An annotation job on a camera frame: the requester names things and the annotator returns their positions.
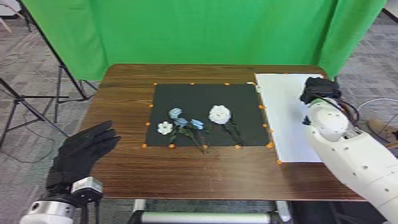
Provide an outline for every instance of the white sheet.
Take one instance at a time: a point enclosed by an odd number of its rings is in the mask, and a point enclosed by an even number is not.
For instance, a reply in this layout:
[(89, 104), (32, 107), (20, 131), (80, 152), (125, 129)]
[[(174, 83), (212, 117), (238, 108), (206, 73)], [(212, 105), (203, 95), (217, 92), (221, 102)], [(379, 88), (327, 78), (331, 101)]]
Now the white sheet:
[(322, 162), (304, 137), (308, 106), (299, 100), (304, 83), (317, 74), (256, 74), (267, 119), (281, 162)]

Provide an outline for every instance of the blue flower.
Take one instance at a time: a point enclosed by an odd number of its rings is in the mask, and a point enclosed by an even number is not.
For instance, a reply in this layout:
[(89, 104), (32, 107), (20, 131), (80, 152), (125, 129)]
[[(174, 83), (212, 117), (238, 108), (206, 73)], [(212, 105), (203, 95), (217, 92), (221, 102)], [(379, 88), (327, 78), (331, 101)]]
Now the blue flower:
[(185, 118), (178, 118), (178, 119), (174, 120), (174, 124), (176, 124), (176, 126), (185, 127), (187, 124), (189, 124), (187, 119), (185, 119)]
[(183, 110), (180, 108), (174, 108), (169, 111), (171, 119), (178, 119), (180, 114), (183, 113)]
[(190, 124), (196, 126), (199, 130), (203, 130), (203, 122), (196, 119), (190, 120)]

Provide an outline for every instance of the green screen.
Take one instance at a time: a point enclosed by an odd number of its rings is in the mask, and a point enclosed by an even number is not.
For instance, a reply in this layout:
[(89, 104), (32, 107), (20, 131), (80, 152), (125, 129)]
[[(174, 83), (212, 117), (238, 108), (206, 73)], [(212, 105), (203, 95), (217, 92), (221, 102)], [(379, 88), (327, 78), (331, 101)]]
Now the green screen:
[(78, 79), (116, 63), (318, 65), (336, 76), (382, 0), (25, 0)]

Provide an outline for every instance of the wooden table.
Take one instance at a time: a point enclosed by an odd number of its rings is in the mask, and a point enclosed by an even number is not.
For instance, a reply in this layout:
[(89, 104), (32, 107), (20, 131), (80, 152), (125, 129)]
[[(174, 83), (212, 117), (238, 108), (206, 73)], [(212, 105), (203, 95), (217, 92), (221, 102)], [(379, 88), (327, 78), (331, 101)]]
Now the wooden table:
[(256, 81), (254, 73), (324, 74), (324, 70), (251, 65), (110, 67), (84, 120), (84, 128), (112, 120), (123, 137), (94, 167), (109, 198), (363, 200), (324, 164), (279, 165), (276, 150), (265, 147), (212, 147), (210, 154), (198, 148), (142, 148), (153, 83), (247, 83)]

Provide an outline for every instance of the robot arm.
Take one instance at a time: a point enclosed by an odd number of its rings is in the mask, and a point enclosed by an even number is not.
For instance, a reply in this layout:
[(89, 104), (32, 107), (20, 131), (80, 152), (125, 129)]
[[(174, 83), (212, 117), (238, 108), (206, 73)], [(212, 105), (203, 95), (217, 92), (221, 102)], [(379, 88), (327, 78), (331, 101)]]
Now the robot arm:
[(308, 141), (338, 180), (398, 224), (398, 160), (370, 134), (352, 126), (338, 108), (334, 98), (315, 97)]
[(89, 177), (91, 169), (121, 139), (110, 127), (109, 121), (66, 139), (46, 178), (48, 193), (34, 202), (20, 224), (71, 224), (78, 208), (80, 223), (89, 223), (87, 204), (94, 202), (98, 208), (103, 197), (102, 182)]

